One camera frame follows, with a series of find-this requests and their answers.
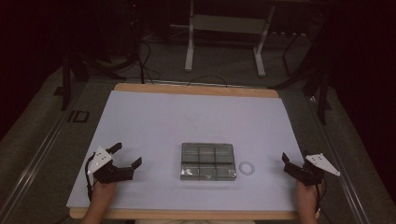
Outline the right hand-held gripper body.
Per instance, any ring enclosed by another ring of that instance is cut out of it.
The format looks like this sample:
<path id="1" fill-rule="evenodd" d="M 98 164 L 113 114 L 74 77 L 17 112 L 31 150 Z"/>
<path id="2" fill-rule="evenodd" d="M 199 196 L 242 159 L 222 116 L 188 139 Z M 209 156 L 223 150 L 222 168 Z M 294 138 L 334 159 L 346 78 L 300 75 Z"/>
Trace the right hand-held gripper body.
<path id="1" fill-rule="evenodd" d="M 326 172 L 339 176 L 340 172 L 325 158 L 323 154 L 308 155 L 304 157 L 304 165 L 299 167 L 290 161 L 290 169 L 284 170 L 293 178 L 301 181 L 306 186 L 318 185 L 324 179 Z"/>

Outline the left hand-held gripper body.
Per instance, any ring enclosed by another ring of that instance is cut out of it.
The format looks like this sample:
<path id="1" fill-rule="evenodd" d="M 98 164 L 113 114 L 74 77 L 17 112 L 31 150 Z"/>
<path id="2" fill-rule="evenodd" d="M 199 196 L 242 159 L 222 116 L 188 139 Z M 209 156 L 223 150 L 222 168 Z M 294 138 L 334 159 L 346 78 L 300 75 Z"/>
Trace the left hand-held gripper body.
<path id="1" fill-rule="evenodd" d="M 88 175 L 101 183 L 114 183 L 132 180 L 134 169 L 132 166 L 119 168 L 113 164 L 113 154 L 106 152 L 106 149 L 99 147 L 92 155 L 92 163 L 88 166 Z"/>

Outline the clear plastic compartment box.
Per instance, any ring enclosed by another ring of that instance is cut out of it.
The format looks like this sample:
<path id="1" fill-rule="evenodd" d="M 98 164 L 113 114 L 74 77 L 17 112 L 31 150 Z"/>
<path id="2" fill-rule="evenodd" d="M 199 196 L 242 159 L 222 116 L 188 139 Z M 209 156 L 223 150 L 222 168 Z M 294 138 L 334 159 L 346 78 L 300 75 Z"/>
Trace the clear plastic compartment box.
<path id="1" fill-rule="evenodd" d="M 236 177 L 232 144 L 182 144 L 181 180 L 234 181 Z"/>

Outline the person's left hand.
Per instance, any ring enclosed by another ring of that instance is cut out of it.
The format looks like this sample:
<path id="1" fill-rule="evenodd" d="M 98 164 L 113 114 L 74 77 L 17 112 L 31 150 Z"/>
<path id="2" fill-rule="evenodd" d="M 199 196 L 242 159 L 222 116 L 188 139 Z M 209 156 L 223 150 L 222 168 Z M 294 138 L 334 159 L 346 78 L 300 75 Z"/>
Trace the person's left hand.
<path id="1" fill-rule="evenodd" d="M 116 192 L 116 183 L 100 183 L 96 182 L 93 186 L 92 197 L 98 200 L 112 200 Z"/>

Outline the person's right hand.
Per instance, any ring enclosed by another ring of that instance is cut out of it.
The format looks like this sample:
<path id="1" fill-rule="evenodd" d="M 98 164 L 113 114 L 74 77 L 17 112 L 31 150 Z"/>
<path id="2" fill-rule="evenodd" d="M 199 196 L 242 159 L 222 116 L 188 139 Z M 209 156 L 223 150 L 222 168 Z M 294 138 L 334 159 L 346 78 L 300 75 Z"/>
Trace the person's right hand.
<path id="1" fill-rule="evenodd" d="M 296 182 L 296 201 L 316 201 L 320 200 L 322 192 L 322 185 L 313 185 L 313 186 L 306 186 L 304 183 L 297 181 Z"/>

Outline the white table sheet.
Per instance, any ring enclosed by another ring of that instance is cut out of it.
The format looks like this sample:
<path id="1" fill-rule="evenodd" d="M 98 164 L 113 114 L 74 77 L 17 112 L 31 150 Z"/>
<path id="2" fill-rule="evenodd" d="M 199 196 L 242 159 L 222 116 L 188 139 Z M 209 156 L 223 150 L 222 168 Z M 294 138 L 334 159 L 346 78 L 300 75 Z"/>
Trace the white table sheet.
<path id="1" fill-rule="evenodd" d="M 113 91 L 90 152 L 122 143 L 119 167 L 142 158 L 131 181 L 121 182 L 115 209 L 291 211 L 295 181 L 283 170 L 303 158 L 279 98 Z M 183 143 L 233 145 L 234 181 L 181 180 Z"/>

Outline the black metal stand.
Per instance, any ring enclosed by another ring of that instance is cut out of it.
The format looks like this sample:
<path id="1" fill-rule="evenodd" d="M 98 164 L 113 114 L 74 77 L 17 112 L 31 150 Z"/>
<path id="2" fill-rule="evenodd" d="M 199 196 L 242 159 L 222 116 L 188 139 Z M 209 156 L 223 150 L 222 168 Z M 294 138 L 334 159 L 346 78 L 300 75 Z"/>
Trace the black metal stand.
<path id="1" fill-rule="evenodd" d="M 323 54 L 319 52 L 320 42 L 318 40 L 324 23 L 325 17 L 322 13 L 314 13 L 305 22 L 305 34 L 311 42 L 311 46 L 288 80 L 269 87 L 270 90 L 283 90 L 305 79 L 303 94 L 318 104 L 318 119 L 322 125 L 326 125 L 325 112 L 329 84 L 329 69 L 323 60 Z"/>
<path id="2" fill-rule="evenodd" d="M 87 82 L 90 75 L 87 70 L 87 66 L 92 66 L 97 71 L 101 72 L 107 77 L 113 79 L 123 79 L 113 73 L 110 69 L 105 68 L 99 64 L 94 58 L 89 57 L 87 54 L 75 50 L 75 49 L 64 49 L 62 57 L 62 86 L 55 90 L 55 95 L 61 96 L 63 99 L 61 110 L 65 111 L 71 103 L 72 89 L 71 89 L 71 77 L 75 76 L 77 81 Z"/>

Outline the black tripod pole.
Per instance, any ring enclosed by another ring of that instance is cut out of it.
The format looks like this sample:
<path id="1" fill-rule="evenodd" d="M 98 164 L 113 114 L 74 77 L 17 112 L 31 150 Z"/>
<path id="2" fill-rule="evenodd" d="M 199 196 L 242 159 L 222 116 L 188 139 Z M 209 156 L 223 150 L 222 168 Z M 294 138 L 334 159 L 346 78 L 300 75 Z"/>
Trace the black tripod pole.
<path id="1" fill-rule="evenodd" d="M 140 82 L 145 83 L 144 65 L 140 59 L 140 45 L 142 39 L 142 2 L 141 0 L 126 0 L 128 6 L 129 28 L 132 35 L 132 53 L 130 58 L 138 63 L 140 68 Z"/>

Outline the black floor bracket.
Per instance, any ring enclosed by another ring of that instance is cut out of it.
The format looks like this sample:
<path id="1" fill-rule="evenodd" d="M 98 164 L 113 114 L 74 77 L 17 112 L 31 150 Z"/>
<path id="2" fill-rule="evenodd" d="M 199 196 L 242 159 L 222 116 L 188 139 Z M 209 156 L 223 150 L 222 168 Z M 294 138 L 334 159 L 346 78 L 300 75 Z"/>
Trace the black floor bracket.
<path id="1" fill-rule="evenodd" d="M 73 110 L 68 118 L 68 122 L 87 122 L 90 117 L 88 111 Z"/>

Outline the white metal table frame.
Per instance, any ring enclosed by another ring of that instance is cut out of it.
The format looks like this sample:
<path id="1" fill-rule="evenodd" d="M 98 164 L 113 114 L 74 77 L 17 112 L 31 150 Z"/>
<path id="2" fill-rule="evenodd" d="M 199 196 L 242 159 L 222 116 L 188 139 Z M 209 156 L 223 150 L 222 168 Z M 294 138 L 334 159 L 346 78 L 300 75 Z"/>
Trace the white metal table frame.
<path id="1" fill-rule="evenodd" d="M 275 13 L 275 6 L 270 6 L 264 19 L 236 18 L 224 16 L 212 16 L 196 14 L 194 12 L 194 0 L 190 0 L 189 13 L 189 39 L 185 61 L 185 71 L 191 72 L 194 56 L 194 31 L 217 31 L 228 33 L 241 33 L 259 35 L 260 42 L 253 48 L 253 55 L 259 77 L 265 77 L 264 64 L 262 59 L 262 49 L 269 33 L 272 18 Z"/>

